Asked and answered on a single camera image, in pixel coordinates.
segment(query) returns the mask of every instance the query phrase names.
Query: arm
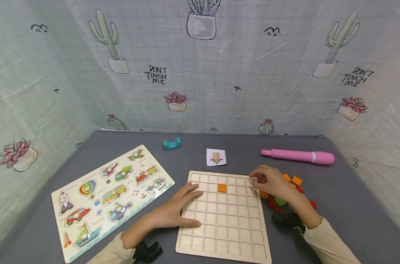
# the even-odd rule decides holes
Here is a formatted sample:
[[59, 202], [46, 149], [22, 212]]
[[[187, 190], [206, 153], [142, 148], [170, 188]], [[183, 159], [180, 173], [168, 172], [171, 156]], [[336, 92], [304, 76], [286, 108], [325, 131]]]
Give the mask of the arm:
[[332, 229], [328, 221], [314, 210], [309, 200], [289, 186], [276, 168], [261, 165], [250, 173], [258, 183], [252, 185], [289, 203], [306, 226], [305, 241], [316, 251], [323, 264], [359, 264], [358, 259]]
[[184, 219], [181, 210], [186, 204], [203, 194], [193, 191], [198, 184], [187, 183], [166, 203], [144, 215], [133, 226], [119, 233], [110, 244], [87, 264], [133, 264], [135, 247], [144, 237], [156, 228], [171, 228], [177, 226], [199, 227], [201, 223], [195, 219]]

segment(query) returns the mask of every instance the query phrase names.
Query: teal wooden block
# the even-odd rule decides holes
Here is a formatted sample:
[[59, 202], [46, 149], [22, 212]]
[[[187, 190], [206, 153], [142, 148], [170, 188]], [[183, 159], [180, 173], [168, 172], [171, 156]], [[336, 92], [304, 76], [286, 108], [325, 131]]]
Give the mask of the teal wooden block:
[[165, 145], [165, 151], [174, 150], [178, 147], [181, 147], [181, 140], [179, 139], [179, 137], [177, 137], [176, 140], [172, 142], [167, 142], [166, 140], [163, 140], [163, 144]]
[[275, 197], [275, 201], [279, 206], [285, 205], [286, 202], [282, 200], [281, 198]]

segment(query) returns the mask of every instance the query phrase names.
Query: teal arch block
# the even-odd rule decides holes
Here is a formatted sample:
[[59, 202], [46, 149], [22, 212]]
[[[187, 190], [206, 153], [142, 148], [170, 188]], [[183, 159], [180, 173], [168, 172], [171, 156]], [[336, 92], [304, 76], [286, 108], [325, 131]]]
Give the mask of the teal arch block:
[[176, 140], [172, 142], [167, 142], [166, 140], [163, 140], [163, 144], [165, 145], [165, 151], [174, 150], [178, 147], [181, 147], [181, 140], [179, 139], [179, 137], [177, 137]]

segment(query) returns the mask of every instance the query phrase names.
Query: white fabric wall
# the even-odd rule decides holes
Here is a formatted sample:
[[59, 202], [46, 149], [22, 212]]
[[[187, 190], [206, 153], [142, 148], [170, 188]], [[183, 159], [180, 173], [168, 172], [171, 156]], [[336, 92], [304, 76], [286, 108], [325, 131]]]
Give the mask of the white fabric wall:
[[[97, 9], [117, 28], [109, 47]], [[190, 11], [188, 0], [0, 0], [0, 240], [99, 127], [323, 134], [400, 228], [400, 0], [221, 0], [214, 16]], [[23, 138], [29, 148], [14, 146]]]

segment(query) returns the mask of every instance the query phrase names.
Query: green block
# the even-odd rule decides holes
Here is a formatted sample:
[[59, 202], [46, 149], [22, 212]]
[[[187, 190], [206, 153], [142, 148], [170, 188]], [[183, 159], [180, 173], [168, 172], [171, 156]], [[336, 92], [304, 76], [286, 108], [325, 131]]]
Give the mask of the green block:
[[279, 206], [285, 205], [286, 202], [282, 200], [281, 198], [275, 197], [275, 201]]

